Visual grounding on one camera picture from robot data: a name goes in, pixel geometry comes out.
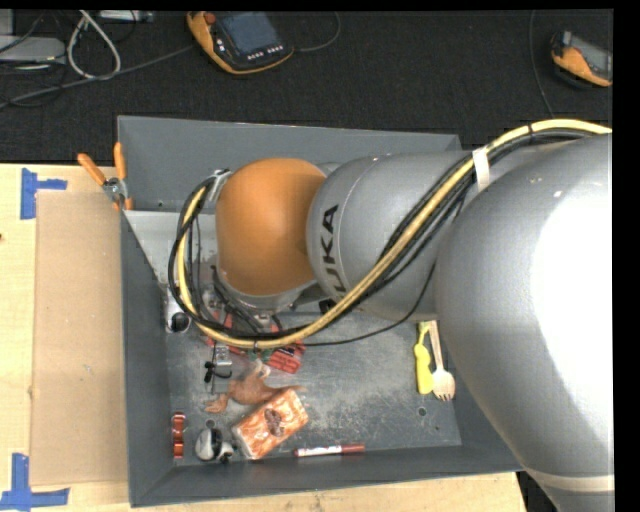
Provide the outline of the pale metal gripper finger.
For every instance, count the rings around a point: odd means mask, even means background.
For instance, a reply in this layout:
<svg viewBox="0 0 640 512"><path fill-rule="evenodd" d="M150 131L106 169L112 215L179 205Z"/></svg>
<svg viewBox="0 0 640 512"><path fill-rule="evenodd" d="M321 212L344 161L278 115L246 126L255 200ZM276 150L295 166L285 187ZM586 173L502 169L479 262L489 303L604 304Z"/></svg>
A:
<svg viewBox="0 0 640 512"><path fill-rule="evenodd" d="M228 346L217 345L214 348L211 373L212 393L226 393L233 375L233 362Z"/></svg>

